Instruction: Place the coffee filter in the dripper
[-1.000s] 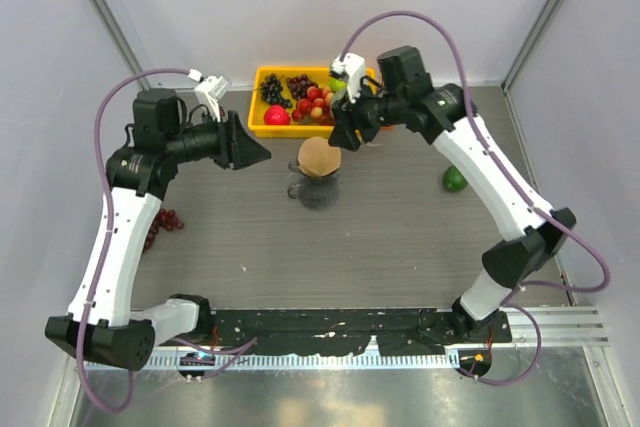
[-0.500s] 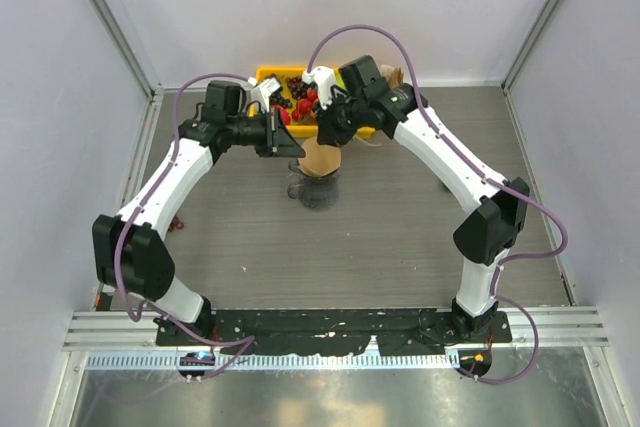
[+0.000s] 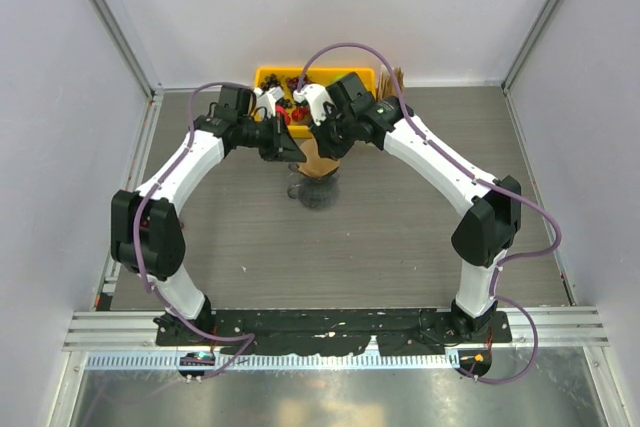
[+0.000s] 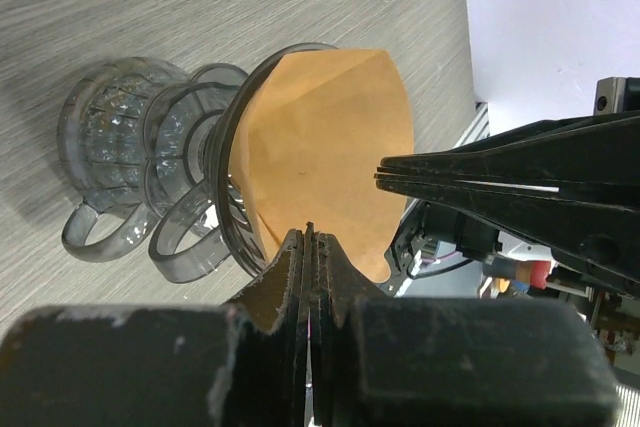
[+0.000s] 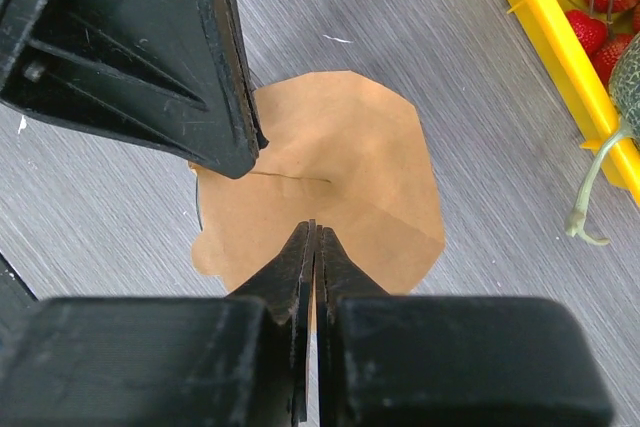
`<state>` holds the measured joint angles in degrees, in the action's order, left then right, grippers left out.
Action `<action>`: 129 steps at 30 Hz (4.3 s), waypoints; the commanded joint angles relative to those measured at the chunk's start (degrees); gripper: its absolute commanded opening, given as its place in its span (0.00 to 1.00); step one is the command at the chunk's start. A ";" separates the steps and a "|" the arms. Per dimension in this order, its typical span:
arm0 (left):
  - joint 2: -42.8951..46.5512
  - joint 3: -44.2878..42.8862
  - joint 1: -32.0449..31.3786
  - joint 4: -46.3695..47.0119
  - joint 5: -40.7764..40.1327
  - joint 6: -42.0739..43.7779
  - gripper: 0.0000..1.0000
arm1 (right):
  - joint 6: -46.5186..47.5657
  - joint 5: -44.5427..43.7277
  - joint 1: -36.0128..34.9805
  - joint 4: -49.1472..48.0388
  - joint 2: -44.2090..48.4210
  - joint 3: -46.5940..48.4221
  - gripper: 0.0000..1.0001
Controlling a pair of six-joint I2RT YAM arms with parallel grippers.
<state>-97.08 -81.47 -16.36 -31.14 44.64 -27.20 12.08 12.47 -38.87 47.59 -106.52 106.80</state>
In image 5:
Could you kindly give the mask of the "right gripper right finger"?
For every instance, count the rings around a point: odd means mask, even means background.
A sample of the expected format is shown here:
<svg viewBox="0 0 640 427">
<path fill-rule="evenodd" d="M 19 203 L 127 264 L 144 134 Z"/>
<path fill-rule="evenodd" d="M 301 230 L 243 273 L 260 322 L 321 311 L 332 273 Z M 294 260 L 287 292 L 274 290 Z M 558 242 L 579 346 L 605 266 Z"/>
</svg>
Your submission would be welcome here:
<svg viewBox="0 0 640 427">
<path fill-rule="evenodd" d="M 539 297 L 386 292 L 336 233 L 314 252 L 324 426 L 608 426 L 583 330 Z"/>
</svg>

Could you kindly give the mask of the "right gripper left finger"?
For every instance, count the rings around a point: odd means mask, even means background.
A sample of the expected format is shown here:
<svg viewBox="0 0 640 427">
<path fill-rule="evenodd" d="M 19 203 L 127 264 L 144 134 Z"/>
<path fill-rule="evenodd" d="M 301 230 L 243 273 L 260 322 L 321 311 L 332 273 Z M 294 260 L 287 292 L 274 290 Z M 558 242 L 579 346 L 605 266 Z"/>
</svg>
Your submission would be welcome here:
<svg viewBox="0 0 640 427">
<path fill-rule="evenodd" d="M 300 223 L 224 297 L 39 302 L 1 355 L 5 426 L 296 426 L 317 240 Z"/>
</svg>

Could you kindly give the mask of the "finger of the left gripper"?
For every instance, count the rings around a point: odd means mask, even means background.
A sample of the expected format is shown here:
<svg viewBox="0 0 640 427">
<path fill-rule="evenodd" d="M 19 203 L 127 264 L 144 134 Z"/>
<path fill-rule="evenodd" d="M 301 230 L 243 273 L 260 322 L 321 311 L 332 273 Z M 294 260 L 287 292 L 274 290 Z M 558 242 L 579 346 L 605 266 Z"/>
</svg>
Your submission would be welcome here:
<svg viewBox="0 0 640 427">
<path fill-rule="evenodd" d="M 267 145 L 236 0 L 1 0 L 1 100 L 231 179 Z"/>
</svg>

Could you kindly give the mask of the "brown paper coffee filter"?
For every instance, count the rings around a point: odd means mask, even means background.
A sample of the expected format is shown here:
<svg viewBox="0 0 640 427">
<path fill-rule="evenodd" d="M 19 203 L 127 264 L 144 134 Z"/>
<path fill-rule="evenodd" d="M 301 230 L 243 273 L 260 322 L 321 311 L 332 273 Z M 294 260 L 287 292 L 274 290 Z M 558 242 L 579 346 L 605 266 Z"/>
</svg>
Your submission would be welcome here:
<svg viewBox="0 0 640 427">
<path fill-rule="evenodd" d="M 416 108 L 352 71 L 267 85 L 255 101 L 268 145 L 254 168 L 233 180 L 194 167 L 202 220 L 194 267 L 234 290 L 314 220 L 387 292 L 416 287 L 445 246 Z"/>
</svg>

